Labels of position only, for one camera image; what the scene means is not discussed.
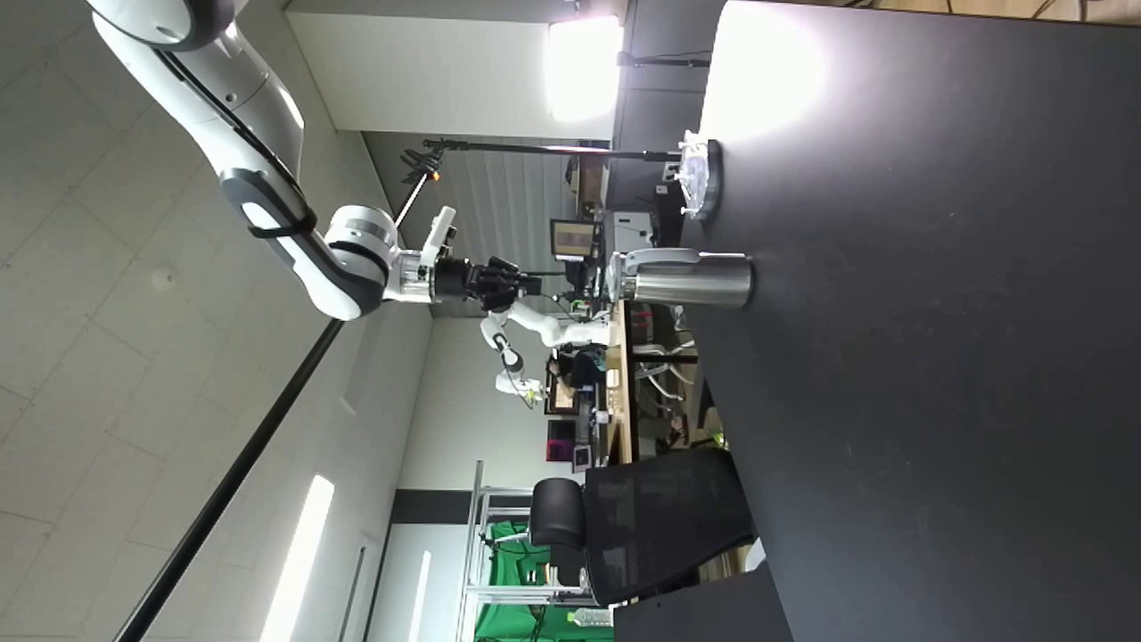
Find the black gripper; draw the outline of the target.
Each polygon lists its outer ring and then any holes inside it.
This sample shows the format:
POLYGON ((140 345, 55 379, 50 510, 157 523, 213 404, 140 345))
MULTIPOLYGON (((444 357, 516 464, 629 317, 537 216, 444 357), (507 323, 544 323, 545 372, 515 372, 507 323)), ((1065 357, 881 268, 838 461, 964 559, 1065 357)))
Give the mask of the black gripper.
POLYGON ((515 297, 515 291, 544 297, 544 284, 521 284, 521 280, 544 280, 544 273, 528 268, 515 268, 501 256, 484 265, 447 256, 437 265, 439 297, 459 297, 459 298, 491 298, 491 297, 515 297))

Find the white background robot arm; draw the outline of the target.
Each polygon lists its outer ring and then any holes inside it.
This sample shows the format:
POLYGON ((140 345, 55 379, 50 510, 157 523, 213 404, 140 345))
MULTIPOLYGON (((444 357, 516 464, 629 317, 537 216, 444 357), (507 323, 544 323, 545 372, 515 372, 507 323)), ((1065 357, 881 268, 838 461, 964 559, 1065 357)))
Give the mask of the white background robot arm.
POLYGON ((545 349, 609 341, 609 317, 570 320, 533 306, 544 280, 501 256, 489 265, 447 256, 437 265, 431 284, 439 298, 475 298, 484 309, 478 332, 501 359, 497 387, 526 404, 537 404, 545 385, 526 374, 526 357, 507 334, 512 323, 533 332, 545 349))

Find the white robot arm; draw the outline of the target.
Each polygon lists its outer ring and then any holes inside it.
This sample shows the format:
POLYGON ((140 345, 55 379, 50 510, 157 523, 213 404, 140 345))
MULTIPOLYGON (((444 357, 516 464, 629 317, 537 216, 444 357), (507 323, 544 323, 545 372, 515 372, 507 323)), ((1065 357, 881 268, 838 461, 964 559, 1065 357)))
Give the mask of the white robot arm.
POLYGON ((274 249, 325 317, 439 298, 478 298, 491 312, 515 306, 521 273, 507 260, 447 254, 452 208, 437 213, 422 249, 406 249, 396 221, 364 204, 343 204, 317 227, 301 184, 305 115, 243 36, 245 0, 87 3, 107 51, 198 141, 250 234, 274 249))

